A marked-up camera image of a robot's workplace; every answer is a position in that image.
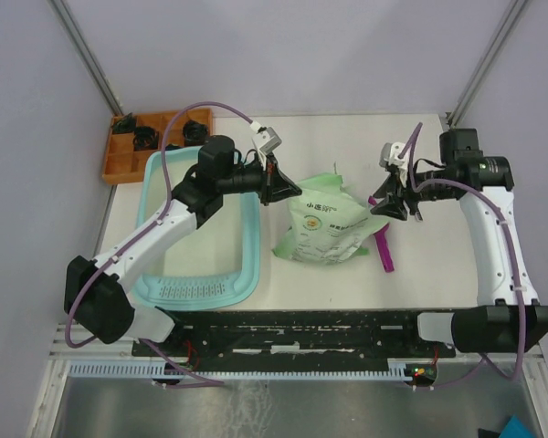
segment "white vent strip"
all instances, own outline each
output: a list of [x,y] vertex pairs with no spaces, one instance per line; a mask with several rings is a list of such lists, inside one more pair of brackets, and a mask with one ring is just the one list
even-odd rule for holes
[[[387,371],[309,371],[309,372],[199,372],[200,376],[232,380],[281,380],[281,381],[410,381],[404,375],[404,363],[391,363]],[[73,360],[69,366],[69,377],[108,379],[182,379],[179,374],[165,374],[164,362],[117,360]]]

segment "white table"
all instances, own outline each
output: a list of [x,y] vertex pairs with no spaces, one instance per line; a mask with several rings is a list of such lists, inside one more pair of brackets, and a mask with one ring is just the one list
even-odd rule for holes
[[[424,123],[416,157],[438,161],[436,114],[263,117],[283,143],[276,150],[281,170],[300,181],[336,166],[346,185],[366,199],[385,179],[378,166],[383,145],[406,141]],[[251,131],[241,119],[218,118],[215,131],[230,136],[245,152]],[[102,250],[134,229],[142,184],[121,184],[115,193]],[[395,272],[386,274],[370,239],[369,256],[338,266],[310,266],[271,253],[289,227],[287,206],[260,207],[260,279],[245,301],[229,309],[459,308],[476,306],[477,278],[469,230],[456,201],[420,205],[424,223],[393,221],[387,232]]]

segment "teal plastic tray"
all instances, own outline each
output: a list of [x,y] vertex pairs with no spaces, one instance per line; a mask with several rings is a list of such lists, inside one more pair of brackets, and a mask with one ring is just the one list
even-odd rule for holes
[[[185,148],[166,153],[170,167],[172,162],[196,160],[200,148]],[[161,172],[161,153],[153,154],[146,163],[144,184],[136,225],[146,219],[147,199],[151,186],[151,176]],[[173,186],[181,180],[171,180]],[[256,288],[259,279],[259,200],[254,193],[239,196],[241,208],[241,269],[236,272],[213,276],[153,276],[142,275],[132,293],[142,303],[167,310],[205,310],[230,306],[246,299]],[[219,220],[217,212],[209,221]]]

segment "white wall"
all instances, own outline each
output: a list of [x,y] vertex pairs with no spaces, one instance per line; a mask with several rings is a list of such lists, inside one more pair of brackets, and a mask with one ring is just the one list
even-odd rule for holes
[[508,0],[68,0],[127,111],[452,110]]
[[24,436],[67,263],[93,254],[110,116],[47,2],[0,0],[0,438]]
[[[526,266],[548,305],[548,0],[529,6],[462,124],[510,160]],[[548,361],[548,335],[542,346]]]

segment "plastic bag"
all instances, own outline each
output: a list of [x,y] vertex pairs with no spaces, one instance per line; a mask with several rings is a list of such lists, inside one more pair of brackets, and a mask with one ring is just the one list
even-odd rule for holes
[[388,218],[369,213],[346,193],[341,175],[322,173],[299,182],[302,195],[288,200],[291,229],[274,248],[274,255],[299,262],[334,265],[353,255],[367,254],[360,248],[371,234],[382,229]]

